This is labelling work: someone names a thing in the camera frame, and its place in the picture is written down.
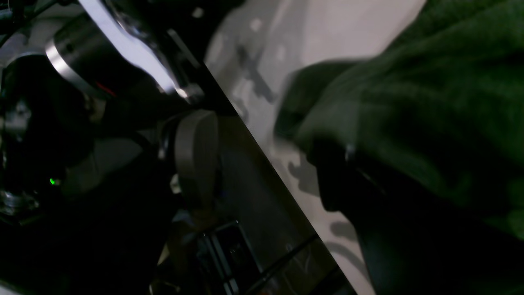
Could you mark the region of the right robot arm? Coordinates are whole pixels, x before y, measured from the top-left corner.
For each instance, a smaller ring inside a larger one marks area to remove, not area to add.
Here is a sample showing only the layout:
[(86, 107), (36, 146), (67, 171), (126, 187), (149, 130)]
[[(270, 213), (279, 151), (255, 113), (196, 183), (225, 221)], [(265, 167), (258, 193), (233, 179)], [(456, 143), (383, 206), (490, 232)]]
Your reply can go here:
[[(2, 0), (3, 295), (357, 294), (205, 54), (247, 0)], [(275, 97), (375, 295), (522, 295), (523, 2), (424, 0)]]

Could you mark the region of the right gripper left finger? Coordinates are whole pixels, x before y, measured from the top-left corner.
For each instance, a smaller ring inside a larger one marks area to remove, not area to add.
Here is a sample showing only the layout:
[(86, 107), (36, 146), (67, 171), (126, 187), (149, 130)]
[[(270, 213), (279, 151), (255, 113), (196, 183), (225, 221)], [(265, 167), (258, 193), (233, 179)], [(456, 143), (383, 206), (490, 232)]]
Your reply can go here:
[(218, 117), (170, 118), (164, 139), (88, 192), (48, 186), (22, 222), (1, 217), (2, 295), (145, 295), (172, 219), (213, 209)]

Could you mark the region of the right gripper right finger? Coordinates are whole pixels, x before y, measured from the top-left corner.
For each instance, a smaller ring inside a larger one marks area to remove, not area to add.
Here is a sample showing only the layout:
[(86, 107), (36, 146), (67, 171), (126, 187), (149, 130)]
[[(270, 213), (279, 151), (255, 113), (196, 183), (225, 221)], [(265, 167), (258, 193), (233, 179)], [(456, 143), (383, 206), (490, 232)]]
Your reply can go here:
[(324, 208), (354, 226), (376, 294), (522, 295), (523, 241), (351, 147), (316, 139), (307, 159)]

